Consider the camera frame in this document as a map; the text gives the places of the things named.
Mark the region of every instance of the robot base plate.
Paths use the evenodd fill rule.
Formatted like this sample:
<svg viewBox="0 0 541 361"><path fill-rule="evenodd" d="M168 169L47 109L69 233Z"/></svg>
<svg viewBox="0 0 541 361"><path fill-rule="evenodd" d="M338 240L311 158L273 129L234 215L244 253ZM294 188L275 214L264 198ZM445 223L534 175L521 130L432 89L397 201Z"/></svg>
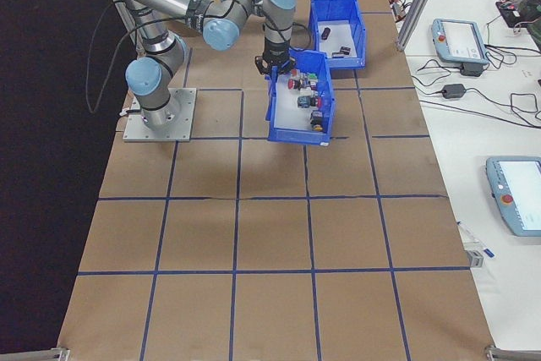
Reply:
<svg viewBox="0 0 541 361"><path fill-rule="evenodd" d="M170 124L161 129L150 129L143 123L139 113L132 113L128 117L123 140L135 141L189 141L194 123L195 88L170 88L171 96L180 103L181 109L178 117ZM139 103L134 99L132 110L139 110Z"/></svg>

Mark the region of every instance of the black curtain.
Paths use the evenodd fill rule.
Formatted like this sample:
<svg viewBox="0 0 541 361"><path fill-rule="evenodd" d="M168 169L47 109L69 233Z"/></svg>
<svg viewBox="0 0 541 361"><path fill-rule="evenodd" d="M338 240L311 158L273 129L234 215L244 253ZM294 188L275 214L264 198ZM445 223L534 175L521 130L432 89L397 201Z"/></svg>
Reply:
<svg viewBox="0 0 541 361"><path fill-rule="evenodd" d="M90 115L86 58L110 2L0 0L0 353L57 344L135 56L127 42ZM124 33L111 8L93 52L93 97Z"/></svg>

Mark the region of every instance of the red component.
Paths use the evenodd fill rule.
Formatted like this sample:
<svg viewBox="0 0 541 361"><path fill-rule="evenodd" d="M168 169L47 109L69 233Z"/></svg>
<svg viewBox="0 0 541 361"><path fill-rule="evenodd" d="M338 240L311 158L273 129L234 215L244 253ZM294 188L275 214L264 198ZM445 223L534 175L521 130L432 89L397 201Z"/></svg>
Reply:
<svg viewBox="0 0 541 361"><path fill-rule="evenodd" d="M510 194L504 194L501 197L501 201L504 202L506 205L510 205L513 203L513 197Z"/></svg>

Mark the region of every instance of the table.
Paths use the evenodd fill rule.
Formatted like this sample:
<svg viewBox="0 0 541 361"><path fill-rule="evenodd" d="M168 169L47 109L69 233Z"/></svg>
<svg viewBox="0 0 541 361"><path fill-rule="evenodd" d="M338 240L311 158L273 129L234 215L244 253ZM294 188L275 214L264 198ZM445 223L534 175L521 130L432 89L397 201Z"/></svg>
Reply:
<svg viewBox="0 0 541 361"><path fill-rule="evenodd" d="M429 26L436 18L473 20L488 40L486 23L498 15L497 0L429 0L406 48L407 62L412 75L430 58L436 57ZM490 25L490 43L537 49L530 35L523 30L513 35L503 19ZM479 78L460 74L440 79L425 92L440 90L445 84L462 83L476 87L485 95L509 102L509 94L531 92L541 97L537 79L541 77L538 57L531 52L517 52L519 57L512 67L490 68ZM438 74L419 76L427 80ZM493 114L516 120L505 109L497 107L475 93L467 93L461 100L447 102L442 97L427 97L418 92L420 100L445 103L449 106ZM512 350L539 350L541 347L541 238L519 238L511 234L500 218L490 196L484 173L489 156L541 156L541 133L471 114L453 112L444 107L421 104L432 137L438 162L458 221L464 222L473 233L492 249L496 256L484 257L484 266L473 269L473 275L489 323L495 345Z"/></svg>

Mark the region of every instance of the metal bracket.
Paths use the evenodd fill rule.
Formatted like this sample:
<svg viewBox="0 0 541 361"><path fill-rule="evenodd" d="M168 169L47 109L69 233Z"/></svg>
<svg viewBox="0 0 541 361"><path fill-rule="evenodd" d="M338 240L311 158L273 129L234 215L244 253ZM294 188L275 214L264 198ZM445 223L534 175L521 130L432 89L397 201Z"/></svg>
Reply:
<svg viewBox="0 0 541 361"><path fill-rule="evenodd" d="M541 361L541 351L506 351L488 346L484 353L488 361Z"/></svg>
<svg viewBox="0 0 541 361"><path fill-rule="evenodd" d="M68 358L69 350L66 348L0 355L0 361L68 361Z"/></svg>
<svg viewBox="0 0 541 361"><path fill-rule="evenodd" d="M124 141L189 141L194 123L197 90L195 88L171 88L169 92L171 92L171 97L176 98L180 103L180 113L174 121L161 128L151 129L143 122L140 113L132 113L126 122ZM130 109L140 109L136 99Z"/></svg>

